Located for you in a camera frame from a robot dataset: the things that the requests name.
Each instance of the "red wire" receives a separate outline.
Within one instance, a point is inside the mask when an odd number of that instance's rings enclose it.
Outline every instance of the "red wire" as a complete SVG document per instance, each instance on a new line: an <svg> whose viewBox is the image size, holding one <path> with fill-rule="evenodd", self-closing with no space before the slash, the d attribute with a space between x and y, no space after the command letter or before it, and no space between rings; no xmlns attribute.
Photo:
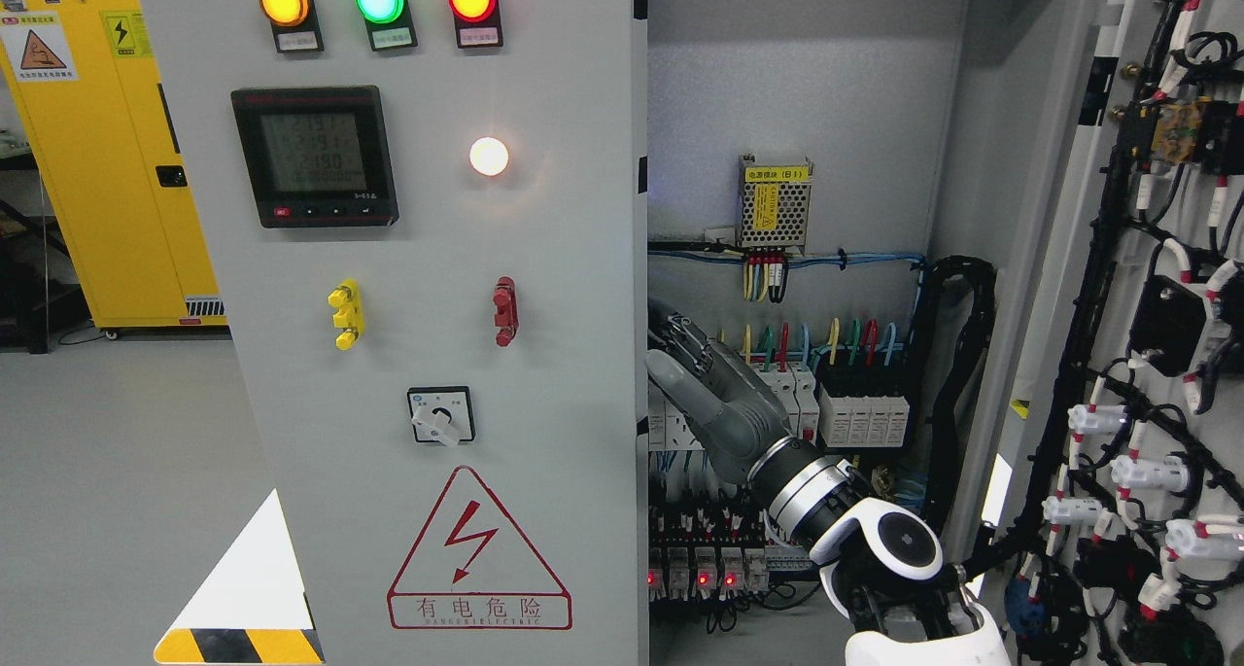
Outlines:
<svg viewBox="0 0 1244 666"><path fill-rule="evenodd" d="M860 341L861 346L868 346L868 355L863 360L865 367L872 367L872 356L877 352L878 340L880 330L877 329L877 320L868 319L867 324L863 326L863 339Z"/></svg>
<svg viewBox="0 0 1244 666"><path fill-rule="evenodd" d="M786 342L790 340L790 324L781 325L781 345L778 350L778 371L786 371Z"/></svg>

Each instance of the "warning triangle sign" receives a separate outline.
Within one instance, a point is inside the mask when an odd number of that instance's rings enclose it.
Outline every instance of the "warning triangle sign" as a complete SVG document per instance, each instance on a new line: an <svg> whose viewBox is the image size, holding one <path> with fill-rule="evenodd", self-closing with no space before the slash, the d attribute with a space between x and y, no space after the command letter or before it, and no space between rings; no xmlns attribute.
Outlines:
<svg viewBox="0 0 1244 666"><path fill-rule="evenodd" d="M50 71L50 68L67 68L68 66L31 29L26 34L26 51L21 55L22 71Z"/></svg>
<svg viewBox="0 0 1244 666"><path fill-rule="evenodd" d="M570 593L470 467L449 476L388 593L399 630L569 630Z"/></svg>

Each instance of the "yellow safety cabinet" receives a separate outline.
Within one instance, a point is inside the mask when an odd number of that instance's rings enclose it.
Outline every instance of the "yellow safety cabinet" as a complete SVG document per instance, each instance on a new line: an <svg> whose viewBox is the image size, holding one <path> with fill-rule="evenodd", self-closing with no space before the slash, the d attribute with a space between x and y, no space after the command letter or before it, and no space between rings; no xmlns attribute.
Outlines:
<svg viewBox="0 0 1244 666"><path fill-rule="evenodd" d="M4 73L95 324L224 325L138 0L24 1Z"/></svg>

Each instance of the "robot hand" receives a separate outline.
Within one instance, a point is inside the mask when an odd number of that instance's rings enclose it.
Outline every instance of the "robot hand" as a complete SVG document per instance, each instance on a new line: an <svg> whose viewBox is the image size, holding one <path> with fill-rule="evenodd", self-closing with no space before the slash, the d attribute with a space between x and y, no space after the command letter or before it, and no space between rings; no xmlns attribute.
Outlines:
<svg viewBox="0 0 1244 666"><path fill-rule="evenodd" d="M769 518L809 550L833 606L856 626L848 666L919 659L1004 665L998 626L943 568L937 535L871 498L845 462L791 436L773 392L734 352L666 304L648 304L649 378L687 415L722 479L751 484Z"/></svg>

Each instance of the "yellow and black hazard stripe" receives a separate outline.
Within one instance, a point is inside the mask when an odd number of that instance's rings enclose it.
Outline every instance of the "yellow and black hazard stripe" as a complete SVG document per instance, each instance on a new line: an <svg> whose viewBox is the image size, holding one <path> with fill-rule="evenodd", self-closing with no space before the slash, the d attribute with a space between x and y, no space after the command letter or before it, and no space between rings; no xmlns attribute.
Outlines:
<svg viewBox="0 0 1244 666"><path fill-rule="evenodd" d="M169 630L157 664L323 664L315 630Z"/></svg>

